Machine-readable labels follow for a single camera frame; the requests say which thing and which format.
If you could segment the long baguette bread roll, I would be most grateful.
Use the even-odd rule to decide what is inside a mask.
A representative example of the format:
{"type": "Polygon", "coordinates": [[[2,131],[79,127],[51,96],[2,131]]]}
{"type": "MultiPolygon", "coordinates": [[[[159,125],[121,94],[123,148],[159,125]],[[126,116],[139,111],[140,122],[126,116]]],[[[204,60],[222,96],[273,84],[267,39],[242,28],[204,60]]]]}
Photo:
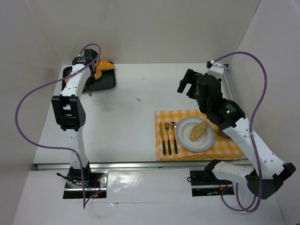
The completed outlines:
{"type": "Polygon", "coordinates": [[[191,141],[196,141],[208,128],[208,123],[202,121],[201,123],[196,124],[190,133],[189,139],[191,141]]]}

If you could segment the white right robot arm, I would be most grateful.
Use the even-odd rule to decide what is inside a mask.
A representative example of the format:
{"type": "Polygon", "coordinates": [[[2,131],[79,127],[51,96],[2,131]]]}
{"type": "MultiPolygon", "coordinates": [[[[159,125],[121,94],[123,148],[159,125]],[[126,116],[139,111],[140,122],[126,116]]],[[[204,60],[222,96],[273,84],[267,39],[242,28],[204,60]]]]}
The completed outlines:
{"type": "Polygon", "coordinates": [[[285,163],[270,150],[236,102],[223,98],[220,78],[188,69],[177,92],[182,93],[187,84],[191,85],[187,96],[197,101],[200,112],[229,136],[252,164],[242,167],[214,159],[205,167],[207,175],[245,184],[260,199],[276,193],[296,171],[295,166],[285,163]]]}

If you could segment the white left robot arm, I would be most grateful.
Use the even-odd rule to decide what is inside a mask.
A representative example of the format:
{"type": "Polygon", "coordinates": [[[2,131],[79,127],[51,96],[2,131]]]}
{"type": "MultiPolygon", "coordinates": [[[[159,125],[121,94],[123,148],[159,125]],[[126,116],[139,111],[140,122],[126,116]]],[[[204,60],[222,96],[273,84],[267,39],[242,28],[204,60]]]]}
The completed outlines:
{"type": "Polygon", "coordinates": [[[68,147],[75,150],[70,155],[69,176],[72,179],[79,179],[83,170],[84,179],[87,180],[90,165],[83,143],[86,113],[80,97],[88,78],[96,71],[95,59],[98,54],[92,49],[85,49],[82,52],[83,56],[73,59],[70,77],[66,79],[62,92],[52,97],[52,107],[56,122],[64,131],[68,147]]]}

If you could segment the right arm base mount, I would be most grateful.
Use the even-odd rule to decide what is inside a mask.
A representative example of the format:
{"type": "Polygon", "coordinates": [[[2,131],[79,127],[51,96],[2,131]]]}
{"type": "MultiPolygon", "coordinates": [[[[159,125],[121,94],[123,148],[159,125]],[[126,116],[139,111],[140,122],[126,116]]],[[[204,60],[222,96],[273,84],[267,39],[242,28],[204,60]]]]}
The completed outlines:
{"type": "Polygon", "coordinates": [[[225,195],[233,195],[231,181],[218,180],[208,176],[205,171],[190,171],[187,181],[191,184],[192,196],[217,196],[225,190],[225,195]]]}

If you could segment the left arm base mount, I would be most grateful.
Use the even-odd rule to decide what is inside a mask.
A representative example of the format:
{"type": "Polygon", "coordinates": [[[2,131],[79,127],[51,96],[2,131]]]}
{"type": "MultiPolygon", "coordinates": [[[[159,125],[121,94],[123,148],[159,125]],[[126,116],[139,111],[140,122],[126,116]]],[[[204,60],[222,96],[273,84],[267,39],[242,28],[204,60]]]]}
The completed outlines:
{"type": "MultiPolygon", "coordinates": [[[[81,179],[73,180],[68,175],[56,173],[65,182],[63,199],[83,199],[81,179]]],[[[107,197],[108,172],[97,172],[91,174],[91,181],[84,181],[86,199],[102,199],[107,197]]]]}

